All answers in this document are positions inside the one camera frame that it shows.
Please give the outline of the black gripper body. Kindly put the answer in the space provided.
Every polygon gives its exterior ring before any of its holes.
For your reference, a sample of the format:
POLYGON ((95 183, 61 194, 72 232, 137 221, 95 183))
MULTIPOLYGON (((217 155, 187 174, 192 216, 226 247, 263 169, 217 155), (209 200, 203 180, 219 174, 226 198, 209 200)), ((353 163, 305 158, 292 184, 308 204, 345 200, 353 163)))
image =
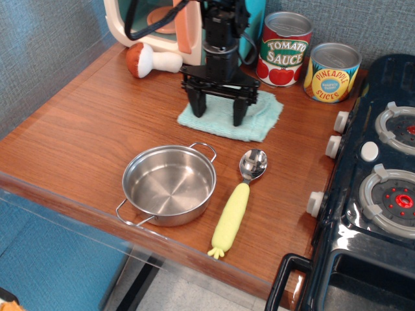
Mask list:
POLYGON ((226 99, 244 98, 248 105, 257 102, 260 82, 244 73, 238 65, 238 52, 207 53, 204 65, 184 65, 182 88, 199 89, 206 95, 226 99))

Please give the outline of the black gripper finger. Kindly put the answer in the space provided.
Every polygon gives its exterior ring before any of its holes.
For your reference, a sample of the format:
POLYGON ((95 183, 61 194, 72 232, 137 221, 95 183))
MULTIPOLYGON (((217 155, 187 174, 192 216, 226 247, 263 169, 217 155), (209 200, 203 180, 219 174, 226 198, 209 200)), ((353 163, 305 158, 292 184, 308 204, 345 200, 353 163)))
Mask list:
POLYGON ((233 125, 240 126, 246 115, 248 102, 244 98, 237 98, 233 102, 233 125))
POLYGON ((187 96, 195 117, 200 118, 206 111, 206 94, 199 89, 187 90, 187 96))

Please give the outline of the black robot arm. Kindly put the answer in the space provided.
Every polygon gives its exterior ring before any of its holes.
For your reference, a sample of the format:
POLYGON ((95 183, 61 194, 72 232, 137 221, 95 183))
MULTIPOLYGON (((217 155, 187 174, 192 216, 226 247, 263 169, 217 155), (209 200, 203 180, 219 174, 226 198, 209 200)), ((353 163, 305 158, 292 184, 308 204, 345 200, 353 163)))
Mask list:
POLYGON ((207 95, 232 99, 233 125, 240 126, 248 107, 257 102, 260 86, 260 81, 244 73, 239 65, 239 42, 246 36, 250 13, 244 1, 206 1, 200 7, 205 64, 180 69, 182 88, 195 117, 205 113, 207 95))

